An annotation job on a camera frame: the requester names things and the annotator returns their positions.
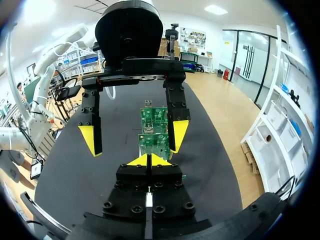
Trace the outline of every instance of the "cardboard box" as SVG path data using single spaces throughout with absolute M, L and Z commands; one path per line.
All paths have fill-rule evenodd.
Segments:
M 252 171 L 254 174 L 260 174 L 256 161 L 253 161 L 253 163 L 252 163 Z
M 167 46 L 168 40 L 166 38 L 161 38 L 161 43 L 160 46 Z M 179 42 L 176 40 L 174 41 L 174 47 L 178 47 L 179 46 Z
M 250 152 L 250 148 L 248 146 L 248 144 L 246 142 L 241 144 L 241 148 L 244 154 L 249 153 Z
M 248 162 L 249 164 L 256 163 L 256 162 L 255 162 L 255 158 L 254 158 L 252 152 L 246 153 L 245 156 L 246 156 L 247 162 Z
M 192 46 L 192 47 L 189 47 L 188 53 L 197 54 L 197 53 L 198 53 L 198 48 L 193 47 L 193 46 Z
M 180 57 L 180 47 L 175 46 L 174 48 L 174 56 L 175 57 Z M 161 45 L 159 47 L 159 52 L 158 52 L 158 56 L 166 56 L 167 53 L 167 46 Z

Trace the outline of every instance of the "chair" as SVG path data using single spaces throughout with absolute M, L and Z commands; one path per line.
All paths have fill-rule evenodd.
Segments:
M 79 86 L 79 85 L 76 86 L 76 84 L 78 82 L 78 78 L 77 77 L 73 77 L 71 79 L 65 80 L 64 76 L 58 70 L 56 70 L 56 72 L 60 76 L 62 84 L 60 84 L 59 87 L 54 90 L 54 92 L 52 94 L 52 97 L 53 97 L 53 99 L 55 101 L 55 105 L 57 106 L 62 118 L 67 122 L 70 119 L 70 114 L 69 113 L 72 110 L 75 111 L 76 108 L 80 106 L 79 104 L 74 106 L 70 99 L 75 97 L 78 94 L 78 92 L 80 91 L 81 86 Z M 72 87 L 67 86 L 73 80 L 75 80 L 74 85 Z M 71 108 L 69 110 L 66 110 L 64 101 L 66 101 L 68 99 L 69 99 L 69 103 L 71 104 Z

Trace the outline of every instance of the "glass wall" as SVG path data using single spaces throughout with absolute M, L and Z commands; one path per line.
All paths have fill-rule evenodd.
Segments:
M 219 69 L 221 69 L 223 72 L 225 72 L 225 70 L 228 70 L 231 73 L 236 55 L 237 31 L 223 31 L 222 41 L 222 54 L 220 58 Z
M 237 57 L 232 82 L 248 98 L 255 101 L 264 78 L 268 58 L 269 37 L 239 31 Z
M 288 49 L 288 45 L 282 42 L 282 47 Z M 268 59 L 268 65 L 264 77 L 264 83 L 261 88 L 261 92 L 258 96 L 256 104 L 262 106 L 267 98 L 267 94 L 269 92 L 272 79 L 274 77 L 275 67 L 276 67 L 276 60 L 277 60 L 277 40 L 275 38 L 270 37 L 270 53 Z M 279 66 L 279 74 L 276 80 L 276 85 L 282 84 L 285 82 L 287 72 L 288 72 L 289 62 L 288 59 L 282 54 L 280 59 L 280 66 Z M 276 100 L 279 97 L 277 92 L 272 93 L 271 99 Z
M 275 72 L 276 38 L 244 30 L 223 30 L 222 41 L 219 69 L 223 72 L 228 70 L 228 80 L 262 107 Z M 284 42 L 282 47 L 288 49 Z M 288 59 L 282 56 L 277 85 L 285 82 L 288 66 Z M 279 97 L 276 94 L 273 93 L 272 99 Z

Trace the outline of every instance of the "table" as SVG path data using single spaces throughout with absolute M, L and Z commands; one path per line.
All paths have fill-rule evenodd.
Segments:
M 139 156 L 140 108 L 166 105 L 162 81 L 117 86 L 116 99 L 100 94 L 103 154 L 92 157 L 78 128 L 80 112 L 69 120 L 53 146 L 35 190 L 35 202 L 68 228 L 83 213 L 102 216 L 102 205 L 120 164 Z M 205 109 L 184 83 L 191 121 L 180 152 L 172 157 L 186 174 L 184 185 L 196 206 L 197 220 L 217 224 L 242 210 L 238 181 L 220 137 Z

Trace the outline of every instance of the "white shelf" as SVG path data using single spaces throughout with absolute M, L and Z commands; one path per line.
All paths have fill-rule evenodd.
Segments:
M 311 72 L 309 71 L 307 66 L 305 66 L 301 59 L 299 59 L 296 55 L 285 48 L 281 48 L 281 52 L 286 55 L 291 65 L 295 66 L 307 78 L 311 79 Z
M 269 122 L 269 120 L 267 119 L 267 115 L 262 115 L 261 116 L 261 120 L 264 122 L 264 124 L 267 126 L 267 128 L 269 129 L 269 131 L 271 132 L 275 142 L 278 144 L 281 153 L 283 155 L 286 167 L 288 169 L 289 172 L 289 176 L 293 176 L 294 174 L 294 170 L 291 164 L 291 158 L 289 157 L 289 154 L 285 148 L 284 143 L 281 141 L 280 136 L 278 135 L 277 131 L 274 129 L 274 127 L 271 125 L 271 123 Z
M 295 104 L 295 102 L 291 99 L 291 97 L 286 94 L 280 87 L 278 86 L 274 86 L 274 90 L 276 92 L 278 92 L 289 104 L 290 106 L 293 108 L 293 110 L 297 113 L 297 115 L 299 116 L 300 120 L 302 121 L 304 127 L 306 128 L 308 135 L 311 139 L 311 142 L 314 142 L 314 135 L 310 130 L 310 127 L 308 125 L 307 119 L 305 117 L 305 115 L 303 114 L 303 112 L 301 111 L 301 109 Z
M 248 144 L 248 146 L 252 152 L 252 155 L 255 159 L 256 165 L 258 166 L 260 176 L 262 179 L 262 183 L 263 183 L 264 192 L 268 193 L 268 192 L 270 192 L 270 190 L 269 190 L 269 185 L 268 185 L 267 173 L 265 172 L 266 169 L 265 169 L 264 163 L 262 162 L 262 156 L 258 151 L 255 150 L 254 146 L 251 143 L 251 138 L 252 138 L 252 136 L 249 136 L 246 139 L 246 143 Z

